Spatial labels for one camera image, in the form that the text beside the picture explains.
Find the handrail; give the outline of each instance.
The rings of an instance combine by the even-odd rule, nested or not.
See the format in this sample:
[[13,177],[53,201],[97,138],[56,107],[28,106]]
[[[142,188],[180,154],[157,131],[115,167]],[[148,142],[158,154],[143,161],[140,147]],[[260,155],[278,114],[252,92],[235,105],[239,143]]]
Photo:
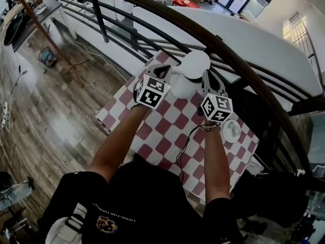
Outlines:
[[121,9],[118,9],[116,7],[110,6],[108,4],[102,3],[100,1],[98,1],[98,4],[106,9],[112,10],[115,13],[118,13],[122,16],[125,16],[131,20],[133,20],[134,22],[137,22],[143,26],[145,26],[148,30],[153,31],[154,33],[159,33],[159,35],[161,35],[162,38],[166,39],[167,41],[169,41],[170,43],[174,44],[177,48],[181,49],[183,52],[189,53],[191,52],[191,50],[189,50],[185,45],[183,45],[182,43],[178,42],[176,39],[174,39],[173,37],[161,32],[158,28],[156,28],[155,26],[143,21],[142,19],[129,14]]
[[[314,43],[313,41],[311,40],[310,38],[310,35],[309,35],[309,32],[307,30],[307,27],[305,26],[304,22],[301,20],[301,16],[299,14],[299,12],[297,12],[293,17],[291,17],[289,19],[290,23],[293,24],[293,26],[291,27],[291,30],[292,32],[294,33],[294,36],[295,36],[295,32],[294,32],[294,28],[296,28],[297,25],[302,25],[305,29],[305,34],[300,34],[300,36],[298,37],[295,37],[295,41],[294,41],[294,44],[297,45],[297,42],[298,42],[298,47],[300,48],[300,43],[299,41],[302,40],[302,38],[304,38],[305,36],[308,37],[308,40],[310,42],[310,46],[311,46],[311,49],[313,50],[312,53],[310,53],[310,50],[309,50],[309,46],[308,46],[308,43],[307,43],[307,40],[306,40],[306,45],[307,45],[307,49],[308,49],[308,58],[311,58],[311,57],[315,57],[315,62],[316,62],[316,67],[317,67],[317,72],[318,72],[318,76],[319,76],[319,83],[320,83],[320,86],[321,86],[321,90],[322,90],[322,95],[325,96],[325,88],[324,88],[324,81],[323,81],[323,77],[321,75],[321,69],[320,69],[320,65],[319,65],[319,61],[318,61],[318,56],[317,56],[317,53],[315,51],[315,47],[314,47]],[[305,46],[304,46],[304,42],[302,41],[302,44],[303,44],[303,49],[304,49],[304,52],[306,52],[305,50]]]
[[[93,9],[91,9],[91,8],[87,8],[87,7],[85,7],[85,6],[82,6],[82,5],[80,5],[80,4],[77,4],[77,3],[74,3],[74,2],[71,2],[71,1],[68,1],[68,0],[60,0],[60,1],[63,1],[63,2],[69,3],[69,4],[71,4],[71,5],[74,5],[74,6],[76,6],[76,7],[81,8],[81,9],[83,9],[83,10],[86,10],[87,12],[90,12],[90,13],[95,14],[95,11],[94,11]],[[72,12],[78,14],[77,11],[75,11],[75,10],[69,8],[69,7],[64,7],[64,8],[65,8],[65,9],[68,9],[68,10],[70,10],[70,11],[72,11]],[[127,26],[121,24],[120,22],[118,22],[118,21],[116,21],[116,20],[113,20],[113,19],[111,19],[111,18],[109,18],[109,17],[107,17],[107,16],[105,16],[105,15],[103,15],[103,18],[104,18],[105,20],[107,20],[108,22],[111,22],[111,23],[115,24],[116,26],[120,27],[121,29],[124,29],[125,31],[129,32],[130,34],[132,34],[132,35],[136,36],[137,38],[141,39],[141,40],[144,41],[146,44],[152,46],[152,47],[155,48],[156,50],[160,50],[160,49],[161,49],[161,48],[158,47],[154,42],[152,42],[150,39],[144,37],[143,35],[139,34],[138,32],[134,31],[133,29],[131,29],[131,28],[129,28],[129,27],[127,27]],[[105,28],[106,28],[108,31],[110,31],[111,33],[114,33],[116,36],[119,36],[118,32],[112,30],[111,28],[109,28],[109,27],[107,27],[107,26],[105,26]],[[144,54],[146,54],[149,58],[153,57],[153,54],[151,54],[151,53],[148,52],[147,50],[144,50],[144,49],[141,49],[141,48],[139,48],[139,49],[142,50],[142,52],[143,52]],[[162,50],[162,51],[165,52],[167,55],[169,55],[171,58],[175,59],[176,61],[179,61],[179,59],[175,58],[175,57],[174,57],[173,55],[171,55],[168,51],[166,51],[166,50]]]
[[[80,4],[74,3],[74,2],[72,2],[72,1],[68,1],[68,0],[59,0],[59,1],[63,1],[63,2],[69,3],[69,4],[71,4],[71,5],[74,5],[74,6],[77,6],[77,7],[79,7],[79,8],[82,8],[82,9],[88,11],[88,12],[94,13],[94,11],[91,10],[90,8],[86,8],[86,7],[84,7],[84,6],[80,5]],[[138,22],[139,24],[145,26],[146,28],[148,28],[148,25],[150,25],[150,24],[148,24],[148,23],[142,21],[140,18],[137,18],[136,16],[133,16],[133,15],[132,15],[132,17],[130,17],[130,14],[128,14],[128,13],[124,12],[123,10],[120,10],[120,9],[118,9],[118,8],[116,8],[116,7],[113,7],[113,6],[110,6],[110,5],[104,4],[104,3],[102,3],[102,2],[99,2],[99,5],[105,7],[105,8],[107,8],[107,9],[109,9],[109,10],[112,10],[112,11],[114,11],[114,12],[116,12],[116,13],[119,13],[119,14],[125,16],[125,17],[128,17],[128,18],[130,18],[130,19],[132,19],[132,20]],[[118,23],[118,22],[115,21],[115,20],[112,20],[112,19],[110,19],[110,18],[107,19],[107,18],[105,18],[105,16],[103,16],[103,18],[106,19],[106,20],[108,20],[108,21],[110,21],[110,22],[112,22],[112,23],[114,23],[115,25],[117,25],[117,26],[119,26],[119,27],[121,27],[121,28],[124,28],[123,25],[121,25],[120,23]],[[159,30],[157,30],[157,29],[154,29],[154,28],[155,28],[155,27],[153,27],[153,26],[151,25],[151,26],[149,26],[148,29],[150,29],[151,31],[153,31],[153,32],[155,32],[156,34],[159,34],[159,35],[160,35],[161,32],[160,32]],[[138,33],[135,33],[135,32],[133,32],[133,31],[130,30],[130,29],[128,29],[128,30],[126,30],[126,31],[129,32],[129,33],[131,33],[132,35],[134,35],[134,36],[136,36],[136,37],[139,38],[139,34],[138,34]],[[141,40],[144,41],[144,42],[145,42],[146,44],[148,44],[149,46],[155,48],[155,50],[159,50],[159,49],[160,49],[160,50],[164,51],[166,54],[168,54],[170,57],[172,57],[174,60],[176,60],[178,63],[180,63],[180,60],[177,59],[177,58],[175,58],[174,56],[182,56],[182,55],[180,55],[180,54],[175,54],[175,53],[170,54],[168,51],[164,50],[165,48],[164,48],[163,46],[160,46],[159,48],[157,48],[156,44],[154,44],[154,42],[166,43],[166,44],[172,44],[172,43],[170,42],[170,40],[172,40],[173,43],[175,42],[175,39],[174,39],[174,38],[172,38],[172,37],[170,37],[170,36],[168,36],[168,35],[165,35],[165,36],[166,36],[166,38],[167,38],[168,40],[150,39],[150,42],[151,42],[151,43],[148,43],[148,42],[147,42],[149,39],[147,39],[146,41],[145,41],[144,39],[141,39]],[[166,49],[168,49],[168,50],[177,50],[177,51],[182,51],[182,52],[189,52],[189,51],[188,51],[188,48],[197,49],[197,50],[205,50],[204,47],[196,46],[196,45],[189,45],[189,44],[181,44],[181,45],[178,45],[177,48],[166,48]],[[224,61],[222,61],[222,60],[220,60],[220,59],[217,59],[217,58],[215,58],[215,57],[212,57],[212,56],[211,56],[210,58],[211,58],[212,60],[215,60],[215,61],[220,62],[220,63],[222,63],[222,64],[226,64]],[[289,85],[290,87],[294,88],[295,90],[297,90],[298,92],[300,92],[300,93],[303,94],[304,96],[306,96],[306,97],[308,97],[308,98],[310,98],[310,99],[312,98],[312,96],[311,96],[309,93],[307,93],[306,91],[304,91],[304,90],[301,89],[300,87],[296,86],[296,85],[293,84],[292,82],[290,82],[290,81],[288,81],[288,80],[282,78],[281,76],[279,76],[279,75],[277,75],[277,74],[275,74],[275,73],[273,73],[273,72],[271,72],[271,71],[269,71],[269,70],[266,70],[265,68],[260,67],[260,66],[258,66],[258,65],[256,65],[256,64],[253,64],[253,63],[250,63],[250,62],[247,62],[247,63],[248,63],[251,67],[253,67],[253,68],[255,68],[255,69],[257,69],[257,70],[259,70],[259,71],[261,71],[261,72],[263,72],[263,73],[265,73],[265,74],[268,74],[268,75],[270,75],[270,76],[272,76],[272,77],[274,77],[274,78],[280,80],[281,82],[283,82],[283,83]],[[286,89],[283,89],[283,90],[286,91],[287,93],[291,94],[291,95],[294,96],[295,98],[299,99],[300,101],[301,101],[301,100],[304,100],[304,99],[303,99],[302,97],[300,97],[299,95],[297,95],[297,94],[293,94],[293,92],[292,92],[291,90],[288,90],[288,89],[287,89],[287,90],[286,90]]]
[[221,39],[207,31],[204,27],[187,18],[181,13],[166,7],[153,0],[124,0],[136,6],[142,7],[145,10],[158,15],[166,21],[172,23],[174,26],[182,29],[186,33],[193,36],[199,42],[207,47],[211,53],[218,55],[225,61],[233,70],[238,72],[239,76],[246,79],[248,85],[259,95],[266,105],[269,107],[281,124],[284,132],[287,134],[290,142],[292,143],[301,164],[308,176],[312,176],[312,171],[309,165],[307,153],[303,148],[302,142],[299,138],[297,131],[291,123],[288,114],[282,108],[278,100],[264,84],[260,77],[253,69],[241,59],[232,49],[228,47]]
[[[163,42],[162,42],[161,40],[157,40],[157,39],[155,39],[155,40],[151,39],[151,40],[152,40],[152,41],[155,41],[155,42],[158,42],[158,43],[170,44],[170,43],[168,43],[168,42],[166,42],[166,41],[163,41]],[[138,43],[138,44],[141,45],[141,46],[147,46],[146,44],[143,44],[143,43]],[[197,50],[204,50],[204,49],[205,49],[205,48],[200,47],[200,46],[192,46],[192,45],[189,45],[188,47],[189,47],[189,48],[195,48],[195,49],[197,49]],[[167,49],[167,50],[177,50],[177,51],[179,51],[177,48],[173,48],[173,47],[164,47],[164,46],[162,46],[162,48]],[[173,53],[173,54],[174,54],[175,56],[184,57],[184,55],[179,54],[179,53]],[[225,64],[225,65],[227,65],[223,60],[220,60],[220,59],[218,59],[218,58],[216,58],[216,57],[210,56],[210,59],[213,60],[213,61],[219,62],[219,63],[221,63],[221,64]],[[279,76],[279,75],[277,75],[277,74],[275,74],[275,73],[273,73],[273,72],[271,72],[271,71],[269,71],[269,70],[267,70],[267,69],[265,69],[265,68],[263,68],[263,67],[260,67],[260,66],[258,66],[258,65],[256,65],[256,64],[250,63],[250,62],[248,62],[248,61],[246,61],[246,62],[247,62],[248,65],[250,65],[252,68],[254,68],[254,69],[256,69],[256,70],[259,70],[259,71],[261,71],[261,72],[263,72],[263,73],[265,73],[265,74],[268,74],[269,76],[271,76],[271,77],[273,77],[273,78],[278,79],[279,81],[281,81],[281,82],[287,84],[287,85],[290,86],[291,88],[297,90],[298,92],[300,92],[301,94],[303,94],[303,95],[306,96],[307,98],[310,98],[310,99],[312,98],[312,96],[311,96],[309,93],[307,93],[306,91],[304,91],[303,89],[301,89],[301,88],[298,87],[297,85],[293,84],[292,82],[290,82],[290,81],[284,79],[283,77],[281,77],[281,76]],[[227,71],[227,72],[229,72],[229,73],[234,73],[234,71],[232,71],[232,70],[230,70],[230,69],[228,69],[228,68],[227,68],[227,69],[223,69],[223,70],[225,70],[225,71]],[[278,88],[282,89],[283,91],[287,92],[288,94],[294,96],[294,97],[297,98],[299,101],[303,101],[303,100],[304,100],[301,96],[299,96],[298,94],[296,94],[296,93],[293,92],[292,90],[290,90],[290,89],[288,89],[288,88],[282,86],[281,84],[276,83],[275,81],[271,80],[270,78],[265,77],[265,76],[260,75],[260,74],[258,74],[258,76],[259,76],[262,80],[264,80],[264,81],[266,81],[266,82],[268,82],[268,83],[270,83],[270,84],[272,84],[272,85],[275,85],[275,86],[277,86]],[[296,103],[296,101],[292,100],[291,98],[289,98],[289,99],[287,99],[287,100],[290,101],[290,102],[292,102],[292,103]]]
[[[86,18],[86,19],[89,20],[89,21],[98,24],[98,22],[97,22],[96,20],[92,19],[91,17],[89,17],[89,16],[87,16],[87,15],[82,15],[81,13],[79,13],[79,12],[76,11],[76,10],[73,10],[72,8],[69,8],[69,7],[67,7],[67,6],[63,6],[63,8],[68,9],[68,10],[70,10],[71,12],[73,12],[73,13],[75,13],[75,14],[81,15],[82,17]],[[99,33],[101,34],[101,31],[98,30],[96,27],[92,26],[91,28],[92,28],[93,30],[95,30],[95,31],[97,31],[97,32],[99,32]],[[127,46],[125,46],[125,45],[123,45],[122,43],[120,43],[119,41],[113,39],[113,37],[110,37],[110,36],[108,36],[108,35],[106,35],[106,36],[109,38],[109,40],[111,40],[112,42],[116,43],[118,46],[122,47],[122,48],[123,48],[124,50],[126,50],[127,52],[131,53],[134,57],[138,58],[138,59],[139,59],[140,61],[142,61],[143,63],[146,63],[146,62],[147,62],[146,59],[144,59],[143,57],[140,57],[137,53],[133,52],[133,51],[132,51],[131,49],[129,49]]]

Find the red and white checkered cloth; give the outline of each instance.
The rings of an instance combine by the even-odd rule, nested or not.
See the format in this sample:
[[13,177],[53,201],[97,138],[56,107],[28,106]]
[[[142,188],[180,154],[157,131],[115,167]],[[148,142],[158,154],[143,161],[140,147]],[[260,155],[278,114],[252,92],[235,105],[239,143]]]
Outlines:
[[[145,64],[141,74],[137,78],[132,77],[98,113],[97,118],[107,132],[113,130],[135,104],[133,87],[142,77],[147,66],[161,63],[171,66],[177,65],[175,60],[159,51]],[[196,92],[189,100],[178,99],[169,92],[156,110],[149,111],[135,135],[131,150],[145,158],[149,163],[180,175],[181,170],[176,163],[176,156],[183,149],[191,130],[204,122],[204,117],[197,114],[201,102],[202,96],[199,92]],[[235,113],[230,118],[237,120],[242,130],[236,143],[225,141],[221,133],[223,146],[230,164],[232,189],[255,152],[258,138]],[[181,160],[184,171],[184,188],[202,200],[205,200],[204,147],[205,131],[197,129],[191,135]]]

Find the backpack strap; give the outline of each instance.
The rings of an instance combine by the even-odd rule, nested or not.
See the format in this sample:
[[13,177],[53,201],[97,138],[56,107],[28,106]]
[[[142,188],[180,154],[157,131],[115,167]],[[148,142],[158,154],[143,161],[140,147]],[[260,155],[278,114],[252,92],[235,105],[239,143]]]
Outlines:
[[53,233],[50,237],[51,244],[79,244],[81,243],[82,227],[87,214],[87,209],[77,204],[72,215],[65,220],[59,220],[53,224],[50,232]]

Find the black cable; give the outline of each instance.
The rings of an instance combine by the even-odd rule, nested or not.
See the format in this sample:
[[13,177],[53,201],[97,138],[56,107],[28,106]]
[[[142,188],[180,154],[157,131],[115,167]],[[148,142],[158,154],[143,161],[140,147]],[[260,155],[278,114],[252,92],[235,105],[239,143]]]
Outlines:
[[116,21],[119,22],[119,20],[117,19],[117,13],[116,12],[115,12],[115,17],[116,17]]
[[[204,126],[207,126],[207,125],[211,125],[211,128],[210,130],[207,130],[204,128]],[[179,154],[176,156],[176,163],[177,165],[179,166],[179,168],[181,169],[181,174],[182,174],[182,178],[181,178],[181,182],[182,182],[182,185],[183,185],[183,182],[184,182],[184,171],[183,171],[183,167],[182,167],[182,156],[183,154],[185,153],[186,151],[186,148],[187,148],[187,145],[189,143],[189,138],[191,136],[191,134],[197,129],[197,128],[202,128],[204,131],[206,132],[210,132],[212,130],[212,123],[210,122],[209,124],[203,124],[203,125],[200,125],[200,126],[196,126],[195,128],[193,128],[189,134],[189,136],[187,137],[187,140],[185,142],[185,145],[183,147],[183,149],[179,152]]]

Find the staircase railing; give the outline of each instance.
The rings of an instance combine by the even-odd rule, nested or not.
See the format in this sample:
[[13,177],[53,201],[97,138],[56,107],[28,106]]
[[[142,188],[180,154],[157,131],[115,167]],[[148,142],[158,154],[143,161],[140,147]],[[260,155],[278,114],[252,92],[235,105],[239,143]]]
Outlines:
[[[173,46],[175,46],[180,52],[182,53],[189,53],[191,52],[190,46],[187,46],[185,44],[180,43],[173,37],[167,35],[166,33],[162,32],[158,28],[156,28],[153,25],[148,24],[147,22],[141,20],[140,18],[129,14],[119,8],[113,7],[111,5],[102,3],[98,0],[86,0],[93,5],[93,9],[85,7],[79,3],[68,1],[68,0],[59,0],[62,2],[65,2],[67,4],[74,5],[76,7],[79,7],[87,12],[90,12],[95,15],[95,19],[87,16],[85,14],[82,14],[81,12],[74,10],[70,8],[67,5],[64,5],[64,9],[68,10],[69,13],[67,13],[69,16],[73,17],[74,19],[82,22],[89,28],[92,28],[96,32],[103,35],[103,39],[106,42],[114,42],[118,44],[119,46],[123,47],[125,50],[130,52],[132,55],[140,59],[142,62],[147,62],[148,59],[152,57],[152,49],[145,48],[137,43],[135,43],[132,39],[123,36],[116,30],[106,26],[103,22],[103,19],[118,26],[119,28],[123,29],[124,31],[128,32],[129,34],[132,34],[134,37],[136,37],[137,40],[143,41],[149,47],[153,48],[153,50],[162,50],[166,54],[168,54],[170,57],[174,58],[177,62],[180,62],[180,60],[173,55],[169,50],[163,48],[162,46],[158,45],[156,42],[147,39],[143,35],[139,34],[135,29],[130,28],[128,26],[125,26],[121,22],[110,18],[107,15],[104,15],[101,13],[101,7],[109,9],[117,14],[121,14],[124,17],[139,23],[140,25],[144,26],[148,30],[158,34],[160,37],[171,43]],[[227,90],[229,91],[236,91],[237,93],[241,93],[243,91],[243,88],[246,86],[250,86],[258,95],[258,101],[262,102],[265,105],[265,108],[268,110],[269,113],[272,114],[272,117],[274,120],[276,120],[276,123],[279,124],[284,132],[286,133],[287,137],[289,138],[291,144],[293,145],[293,148],[295,149],[295,152],[297,156],[299,157],[300,163],[299,166],[302,166],[305,170],[306,174],[309,177],[312,177],[312,171],[310,169],[307,153],[302,145],[302,142],[300,140],[300,137],[295,130],[293,124],[291,123],[288,114],[285,112],[285,110],[282,108],[278,100],[275,98],[275,96],[272,94],[271,90],[267,85],[263,82],[261,79],[261,76],[257,75],[253,68],[259,68],[258,66],[253,65],[252,63],[247,63],[243,59],[241,59],[231,48],[229,48],[219,37],[216,37],[209,31],[207,31],[205,28],[203,28],[201,25],[197,24],[196,22],[192,21],[191,19],[187,18],[186,16],[176,12],[175,10],[162,5],[160,3],[157,3],[153,0],[123,0],[129,3],[134,4],[135,6],[139,6],[144,8],[145,10],[154,13],[158,15],[159,17],[163,18],[164,20],[172,23],[174,26],[180,28],[181,30],[185,31],[186,33],[190,34],[192,37],[194,37],[196,40],[201,42],[205,46],[205,52],[211,56],[211,59],[213,62],[216,63],[222,63],[227,65],[227,67],[222,67],[221,65],[218,65],[217,68],[219,69],[227,69],[227,71],[236,73],[240,78],[233,83],[229,83],[224,77],[222,77],[215,69],[211,69],[212,71],[216,72],[225,82],[225,86],[227,87]],[[91,21],[92,23],[95,23],[98,27],[93,26],[86,22],[84,19],[81,19],[78,16],[82,16],[83,18]],[[121,43],[121,41],[127,42],[129,44],[132,44],[132,47],[128,47],[125,44]],[[268,70],[264,70],[265,73],[268,73],[268,75],[271,73]],[[291,95],[294,95],[296,100],[299,99],[309,99],[310,95],[306,93],[305,91],[301,90],[298,87],[295,87],[295,89],[301,93],[302,95],[298,95],[297,93],[290,93]],[[291,165],[293,164],[293,171],[296,172],[296,166],[293,163],[290,156],[287,156],[287,160]]]
[[291,31],[295,39],[294,44],[305,52],[306,56],[310,60],[310,64],[312,65],[312,67],[316,67],[319,83],[322,88],[322,94],[323,96],[325,96],[323,77],[321,75],[321,69],[317,53],[315,51],[314,43],[310,38],[309,32],[298,12],[292,18],[289,19],[289,22],[291,24]]
[[[164,40],[158,40],[158,39],[152,39],[151,41],[155,42],[155,43],[160,43],[160,44],[167,44],[170,45],[171,43],[166,42]],[[154,48],[150,47],[150,45],[142,42],[142,41],[138,41],[137,42],[138,45],[140,45],[142,48],[146,48],[147,50],[154,50]],[[190,49],[194,49],[194,50],[202,50],[204,51],[205,48],[201,47],[201,46],[197,46],[197,45],[186,45],[188,48]],[[175,47],[170,47],[170,46],[164,46],[161,45],[162,48],[164,48],[165,50],[167,50],[168,52],[170,52],[172,55],[174,56],[178,56],[178,57],[184,57],[185,54],[184,53],[180,53],[178,48]],[[224,70],[226,72],[229,72],[231,74],[237,75],[238,73],[236,73],[233,69],[231,69],[231,67],[229,65],[226,64],[225,61],[221,60],[219,57],[217,57],[216,55],[210,55],[210,59],[211,59],[211,65],[217,69],[220,70]],[[307,93],[306,91],[304,91],[303,89],[301,89],[300,87],[298,87],[297,85],[293,84],[292,82],[284,79],[283,77],[275,74],[274,72],[271,72],[265,68],[262,68],[256,64],[247,62],[247,64],[253,68],[256,71],[262,72],[264,75],[258,74],[258,76],[267,84],[271,84],[277,88],[274,88],[273,86],[269,86],[268,88],[274,92],[275,94],[283,97],[284,99],[288,100],[289,102],[295,104],[297,102],[306,100],[306,99],[312,99],[313,97]]]

